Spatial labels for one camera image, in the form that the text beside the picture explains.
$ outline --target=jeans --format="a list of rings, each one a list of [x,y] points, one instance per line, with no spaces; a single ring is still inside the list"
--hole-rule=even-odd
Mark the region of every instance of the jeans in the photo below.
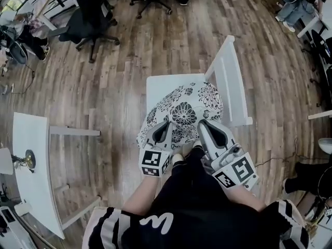
[[[47,44],[47,39],[40,39],[38,37],[32,36],[30,33],[30,27],[28,25],[24,26],[21,35],[18,37],[18,41],[26,44],[40,60],[45,58],[45,53],[42,46]]]
[[[278,18],[281,21],[286,21],[289,26],[294,26],[295,23],[305,14],[312,14],[314,7],[305,0],[297,0],[292,4],[286,3],[278,13]]]

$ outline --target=floral fabric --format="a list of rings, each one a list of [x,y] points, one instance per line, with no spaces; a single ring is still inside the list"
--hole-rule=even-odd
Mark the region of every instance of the floral fabric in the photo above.
[[[182,85],[166,95],[147,114],[137,135],[137,144],[143,147],[147,132],[165,120],[173,126],[172,148],[181,147],[199,138],[197,124],[202,119],[221,122],[223,103],[216,87],[208,82]]]

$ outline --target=sneaker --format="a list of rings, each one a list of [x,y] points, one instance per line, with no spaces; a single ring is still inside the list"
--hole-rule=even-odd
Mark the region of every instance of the sneaker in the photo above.
[[[282,182],[282,192],[283,192],[284,195],[289,194],[289,193],[287,193],[286,190],[285,190],[285,184],[286,184],[287,179],[288,179],[288,178],[286,178],[286,179]]]
[[[6,95],[8,91],[8,85],[4,86],[4,91],[1,93],[1,95]]]
[[[173,156],[173,158],[172,158],[172,163],[173,163],[173,165],[176,163],[176,162],[178,162],[178,161],[183,161],[184,160],[184,158],[183,158],[183,156],[181,155],[181,154],[175,154],[174,156]]]
[[[283,22],[284,26],[287,27],[291,32],[295,32],[295,29],[288,25],[287,21]]]
[[[42,59],[42,61],[46,60],[46,57],[47,57],[49,52],[50,52],[50,47],[47,47],[46,50],[44,51],[45,56],[44,56],[44,59]]]

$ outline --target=wooden floor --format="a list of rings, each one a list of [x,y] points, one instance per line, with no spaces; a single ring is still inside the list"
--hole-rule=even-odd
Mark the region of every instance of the wooden floor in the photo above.
[[[142,180],[135,137],[146,114],[146,78],[151,75],[204,73],[228,34],[234,35],[249,115],[254,124],[234,129],[238,142],[259,164],[270,158],[298,154],[321,155],[317,140],[329,136],[328,119],[308,121],[320,111],[317,89],[309,83],[312,60],[295,34],[277,23],[273,12],[281,0],[190,0],[181,7],[167,0],[173,14],[150,6],[142,19],[142,5],[110,0],[116,6],[116,27],[109,33],[121,45],[98,44],[96,62],[88,62],[89,47],[54,39],[45,63],[31,57],[36,78],[24,95],[0,97],[1,142],[12,149],[14,112],[47,116],[52,125],[101,130],[100,138],[54,136],[51,140],[53,187],[69,183],[57,196],[65,217],[85,201],[100,195],[103,205],[121,207]],[[9,82],[16,91],[31,80],[27,68],[17,66]],[[294,175],[298,159],[274,159],[257,168],[260,194],[266,203],[281,196],[283,178]],[[15,177],[5,176],[10,195],[17,197]],[[300,193],[292,196],[298,201]],[[89,215],[65,230],[66,239],[51,239],[58,248],[80,248]],[[47,231],[34,223],[39,232]]]

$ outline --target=lamp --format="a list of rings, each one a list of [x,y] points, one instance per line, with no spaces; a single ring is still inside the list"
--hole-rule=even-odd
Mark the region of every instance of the lamp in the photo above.
[[[0,173],[3,174],[13,174],[13,166],[15,163],[16,166],[27,166],[28,169],[33,173],[33,169],[36,167],[36,159],[32,150],[28,149],[25,152],[24,158],[19,158],[10,153],[8,148],[0,148]]]

